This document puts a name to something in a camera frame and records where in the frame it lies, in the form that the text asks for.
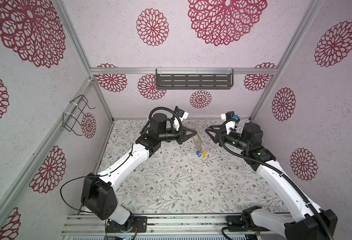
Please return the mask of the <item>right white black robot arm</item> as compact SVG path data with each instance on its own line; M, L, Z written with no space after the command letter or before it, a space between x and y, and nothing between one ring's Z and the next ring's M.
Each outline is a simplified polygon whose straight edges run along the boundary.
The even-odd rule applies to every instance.
M208 127L205 132L230 154L242 158L272 187L288 213L272 213L260 206L243 210L239 223L222 230L271 231L287 240L331 240L338 221L332 210L323 210L286 175L276 157L262 145L263 131L246 123L241 133L235 119Z

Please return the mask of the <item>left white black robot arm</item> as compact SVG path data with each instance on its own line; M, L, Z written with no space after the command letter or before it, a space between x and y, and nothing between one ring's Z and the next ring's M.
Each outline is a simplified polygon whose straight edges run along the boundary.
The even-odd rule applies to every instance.
M81 204L101 220L114 222L122 232L138 230L133 222L133 213L119 204L115 191L118 186L141 163L148 160L163 142L183 144L197 135L197 131L183 126L188 113L177 108L172 118L162 113L163 108L150 113L140 136L130 150L117 162L98 174L88 174L84 178Z

